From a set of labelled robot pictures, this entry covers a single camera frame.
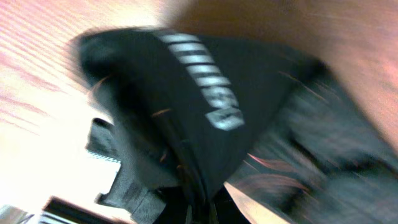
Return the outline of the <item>black printed jersey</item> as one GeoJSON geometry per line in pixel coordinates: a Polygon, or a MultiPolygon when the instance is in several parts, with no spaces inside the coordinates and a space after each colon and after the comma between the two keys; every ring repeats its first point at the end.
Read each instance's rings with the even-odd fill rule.
{"type": "Polygon", "coordinates": [[[100,205],[138,223],[246,223],[227,186],[291,223],[396,223],[397,156],[319,60],[167,29],[76,39],[111,122],[88,151],[121,163],[100,205]]]}

